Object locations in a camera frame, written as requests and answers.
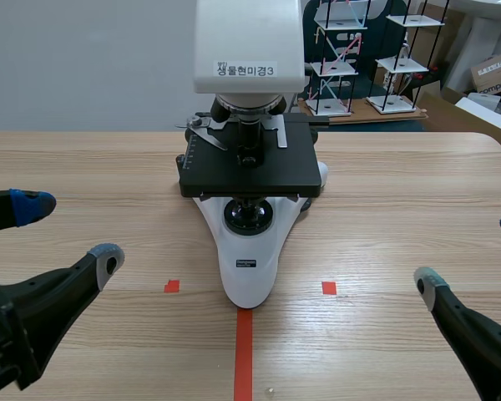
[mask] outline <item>white wall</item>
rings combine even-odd
[[[193,93],[195,0],[0,0],[0,130],[173,129]]]

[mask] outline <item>microscope stage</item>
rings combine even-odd
[[[264,163],[256,168],[238,165],[238,124],[209,129],[228,150],[220,150],[190,132],[185,162],[180,170],[182,196],[317,197],[321,176],[307,122],[286,119],[287,148],[279,149],[276,131],[263,131]]]

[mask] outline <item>table surface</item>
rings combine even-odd
[[[316,149],[328,183],[254,311],[254,400],[477,399],[412,274],[434,267],[501,323],[501,147],[478,134],[327,133]],[[233,399],[236,309],[209,229],[179,194],[184,150],[181,133],[0,133],[0,189],[58,198],[49,218],[0,231],[0,283],[100,242],[126,252],[43,378],[0,400]],[[169,279],[179,293],[163,293]]]

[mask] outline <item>microscope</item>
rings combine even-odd
[[[310,128],[319,121],[283,115],[283,94],[305,86],[301,5],[198,0],[195,28],[195,92],[215,100],[210,114],[188,119],[180,191],[211,229],[228,298],[253,308],[273,288],[296,218],[326,183]]]

